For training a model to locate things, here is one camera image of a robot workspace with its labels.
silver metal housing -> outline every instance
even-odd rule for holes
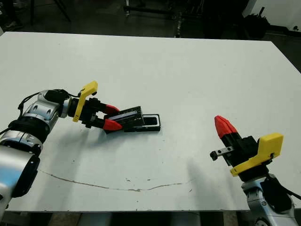
[[[51,131],[59,118],[58,109],[60,105],[46,100],[44,95],[47,92],[48,90],[41,91],[38,94],[38,100],[28,107],[23,116],[38,118],[44,121]]]
[[[15,131],[15,130],[9,130],[6,133],[3,134],[3,136],[0,138],[0,144],[3,141],[15,141],[17,143],[22,143],[25,145],[28,145],[29,147],[33,147],[34,145],[38,144],[40,145],[40,149],[43,149],[43,144],[42,142],[37,139],[35,136],[25,133],[25,132],[20,132],[20,131]]]
[[[32,153],[0,145],[0,221]]]

crack on table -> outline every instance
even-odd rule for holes
[[[147,188],[147,189],[141,189],[141,188],[137,188],[137,189],[122,189],[122,188],[111,188],[111,187],[105,187],[105,186],[101,186],[101,185],[93,185],[93,184],[88,184],[88,183],[84,183],[84,182],[80,182],[80,181],[75,181],[75,180],[69,180],[69,179],[65,179],[65,178],[61,178],[58,177],[56,175],[53,175],[51,173],[47,173],[41,169],[38,169],[38,171],[45,173],[53,178],[62,180],[62,181],[66,181],[66,182],[71,182],[71,183],[75,183],[75,184],[79,184],[79,185],[86,185],[86,186],[91,186],[91,187],[98,187],[98,188],[103,188],[103,189],[110,189],[110,190],[118,190],[118,191],[131,191],[131,192],[141,192],[141,191],[151,191],[153,189],[156,188],[160,188],[160,187],[167,187],[167,186],[174,186],[174,185],[183,185],[183,184],[187,184],[190,181],[192,181],[193,179],[185,182],[185,183],[172,183],[172,184],[168,184],[168,185],[159,185],[159,186],[155,186],[155,187],[151,187],[151,188]]]

wire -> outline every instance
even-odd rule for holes
[[[7,129],[1,131],[1,132],[0,132],[0,135],[3,134],[3,133],[5,133],[5,132],[7,132],[7,131],[9,131],[10,129],[11,129],[11,127],[8,127]]]
[[[54,89],[55,91],[59,91],[59,92],[62,92],[62,93],[65,93],[65,94],[68,94],[69,96],[71,96],[71,97],[80,97],[80,93],[78,93],[77,94],[77,96],[76,95],[73,95],[73,94],[71,94],[71,93],[68,93],[66,90],[64,90],[64,89]]]
[[[19,106],[18,106],[18,109],[20,110],[19,118],[20,118],[20,117],[22,116],[22,114],[23,114],[24,103],[26,103],[26,102],[29,101],[32,97],[34,97],[35,95],[38,95],[39,93],[40,93],[40,92],[31,94],[30,96],[25,97],[25,98],[21,101],[21,103],[20,103]]]
[[[283,189],[283,191],[286,192],[287,194],[292,195],[292,196],[295,196],[297,199],[300,199],[300,200],[301,200],[301,196],[300,196],[300,195],[298,195],[298,194],[296,194],[296,193],[294,193],[294,192],[288,190],[287,188],[283,187],[279,182],[278,182],[278,183],[275,182],[275,181],[273,180],[273,178],[272,178],[269,174],[267,174],[267,178],[268,178],[269,181],[272,182],[274,185],[279,186],[281,189]]]

equipment in background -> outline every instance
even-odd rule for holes
[[[261,8],[259,14],[251,14],[244,18],[245,28],[248,31],[249,36],[252,38],[263,38],[270,25],[267,18],[265,16],[261,16],[263,10],[264,7]]]
[[[58,118],[70,116],[74,122],[81,121],[87,128],[93,126],[105,131],[160,130],[159,115],[154,115],[156,122],[149,120],[148,116],[142,115],[140,107],[120,112],[97,98],[86,100],[89,95],[96,94],[97,86],[97,82],[93,81],[84,86],[78,95],[72,95],[63,89],[44,90],[24,98],[19,104],[18,119],[0,132],[0,135],[3,134],[0,138],[0,221],[10,200],[25,195],[31,188],[37,175],[43,143]],[[36,95],[38,100],[23,113],[24,104]],[[100,119],[97,112],[110,116]],[[150,127],[156,127],[157,130],[150,130]]]
[[[294,204],[290,195],[301,197],[284,188],[275,175],[269,174],[267,165],[280,155],[283,135],[273,133],[259,138],[241,138],[231,123],[215,117],[218,136],[226,146],[210,153],[213,161],[223,156],[231,174],[244,182],[242,189],[257,226],[297,226]]]

table surface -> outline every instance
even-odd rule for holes
[[[106,135],[59,119],[32,188],[9,210],[247,210],[240,179],[209,157],[223,147],[216,115],[242,137],[284,134],[269,169],[300,193],[301,75],[272,42],[7,32],[0,50],[3,129],[23,97],[92,80],[103,103],[140,105],[162,124]]]

